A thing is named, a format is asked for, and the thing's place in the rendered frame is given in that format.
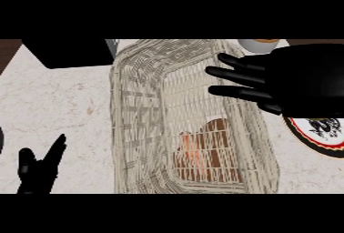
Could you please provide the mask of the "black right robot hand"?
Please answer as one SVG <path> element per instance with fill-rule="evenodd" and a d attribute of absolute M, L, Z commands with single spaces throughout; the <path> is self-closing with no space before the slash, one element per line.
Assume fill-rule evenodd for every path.
<path fill-rule="evenodd" d="M 226 53 L 226 68 L 205 73 L 233 82 L 210 86 L 217 96 L 244 99 L 258 108 L 292 118 L 344 118 L 344 45 L 285 46 L 266 55 L 241 58 Z"/>

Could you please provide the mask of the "black appliance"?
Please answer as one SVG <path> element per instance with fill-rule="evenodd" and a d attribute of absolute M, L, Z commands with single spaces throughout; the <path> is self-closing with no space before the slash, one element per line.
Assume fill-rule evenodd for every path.
<path fill-rule="evenodd" d="M 84 66 L 108 66 L 112 56 L 106 39 L 28 39 L 22 44 L 40 63 L 49 68 L 71 68 Z"/>

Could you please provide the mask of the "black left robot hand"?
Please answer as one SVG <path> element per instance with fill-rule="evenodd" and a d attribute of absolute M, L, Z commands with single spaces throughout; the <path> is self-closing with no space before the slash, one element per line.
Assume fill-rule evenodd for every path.
<path fill-rule="evenodd" d="M 19 194 L 46 195 L 52 192 L 58 178 L 58 167 L 66 150 L 66 136 L 56 138 L 43 159 L 37 160 L 32 150 L 25 147 L 19 151 L 18 176 L 21 185 Z"/>

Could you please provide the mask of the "orange brown sweet potato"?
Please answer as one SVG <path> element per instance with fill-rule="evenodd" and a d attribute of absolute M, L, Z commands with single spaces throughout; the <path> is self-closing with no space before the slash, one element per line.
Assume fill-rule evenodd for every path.
<path fill-rule="evenodd" d="M 186 181 L 230 184 L 244 182 L 226 118 L 208 121 L 195 133 L 180 133 L 180 146 L 173 152 L 173 168 Z"/>

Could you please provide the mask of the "white plate red black rim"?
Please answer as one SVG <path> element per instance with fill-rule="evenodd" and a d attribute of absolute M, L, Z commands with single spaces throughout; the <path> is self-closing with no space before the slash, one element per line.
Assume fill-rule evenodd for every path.
<path fill-rule="evenodd" d="M 283 122 L 300 142 L 316 152 L 344 159 L 344 118 L 291 118 Z"/>

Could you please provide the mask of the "pale wicker basket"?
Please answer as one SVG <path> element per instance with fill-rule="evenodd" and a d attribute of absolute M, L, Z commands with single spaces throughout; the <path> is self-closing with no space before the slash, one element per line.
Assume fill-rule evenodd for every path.
<path fill-rule="evenodd" d="M 111 71 L 115 190 L 128 194 L 270 194 L 279 168 L 261 111 L 254 103 L 214 96 L 226 80 L 205 74 L 217 55 L 244 56 L 224 39 L 142 39 L 117 54 Z M 244 182 L 182 180 L 173 168 L 180 133 L 229 120 Z"/>

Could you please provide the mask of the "white cup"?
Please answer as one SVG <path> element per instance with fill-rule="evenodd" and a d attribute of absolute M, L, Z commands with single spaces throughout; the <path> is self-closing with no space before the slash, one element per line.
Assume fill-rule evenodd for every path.
<path fill-rule="evenodd" d="M 278 39 L 239 39 L 241 47 L 255 54 L 266 54 L 273 51 L 279 43 Z"/>

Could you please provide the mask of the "grey metal object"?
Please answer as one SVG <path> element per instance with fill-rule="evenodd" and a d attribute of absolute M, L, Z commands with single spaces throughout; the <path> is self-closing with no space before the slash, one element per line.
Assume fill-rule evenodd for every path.
<path fill-rule="evenodd" d="M 115 56 L 120 40 L 118 39 L 106 39 L 105 42 L 106 42 L 111 54 L 112 54 L 112 56 Z"/>

